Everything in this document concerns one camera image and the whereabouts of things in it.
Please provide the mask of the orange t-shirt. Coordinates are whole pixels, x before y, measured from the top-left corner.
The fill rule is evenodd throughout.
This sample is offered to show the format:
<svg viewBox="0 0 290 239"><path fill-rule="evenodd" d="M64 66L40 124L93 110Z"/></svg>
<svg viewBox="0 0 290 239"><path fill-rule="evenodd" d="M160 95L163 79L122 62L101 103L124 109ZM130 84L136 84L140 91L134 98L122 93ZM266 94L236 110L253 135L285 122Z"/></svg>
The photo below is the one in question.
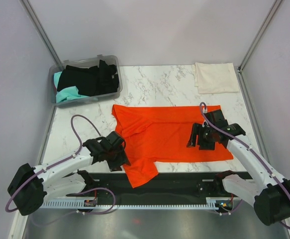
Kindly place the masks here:
<svg viewBox="0 0 290 239"><path fill-rule="evenodd" d="M142 186L158 175L156 162L196 163L232 160L222 145L214 150L188 148L194 123L203 123L198 106L127 107L113 105L116 132L126 142L129 160L124 171L132 188Z"/></svg>

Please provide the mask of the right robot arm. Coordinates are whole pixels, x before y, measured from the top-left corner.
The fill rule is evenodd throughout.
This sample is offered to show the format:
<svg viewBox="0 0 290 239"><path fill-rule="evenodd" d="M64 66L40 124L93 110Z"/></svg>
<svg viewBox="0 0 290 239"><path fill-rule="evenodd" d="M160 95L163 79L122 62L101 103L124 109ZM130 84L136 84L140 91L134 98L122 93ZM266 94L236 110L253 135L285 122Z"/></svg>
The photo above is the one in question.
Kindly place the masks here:
<svg viewBox="0 0 290 239"><path fill-rule="evenodd" d="M222 110L209 112L202 106L200 112L204 122L193 124L187 146L215 150L216 143L222 144L253 179L249 182L233 171L224 171L215 176L214 192L219 196L230 193L239 197L253 207L259 220L267 226L290 218L290 180L253 148L239 124L227 122Z"/></svg>

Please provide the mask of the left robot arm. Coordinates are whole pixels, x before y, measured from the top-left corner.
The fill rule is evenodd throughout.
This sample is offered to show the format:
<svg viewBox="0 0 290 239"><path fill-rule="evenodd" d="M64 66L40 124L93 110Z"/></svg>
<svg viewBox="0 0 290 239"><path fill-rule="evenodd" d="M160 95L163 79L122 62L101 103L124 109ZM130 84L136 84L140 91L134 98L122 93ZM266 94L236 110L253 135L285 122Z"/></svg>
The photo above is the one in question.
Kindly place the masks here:
<svg viewBox="0 0 290 239"><path fill-rule="evenodd" d="M34 167L28 163L20 166L7 189L8 203L14 203L21 215L28 216L49 200L91 195L95 182L85 167L105 161L110 171L120 171L122 165L130 163L126 141L116 131L79 143L77 151L64 159Z"/></svg>

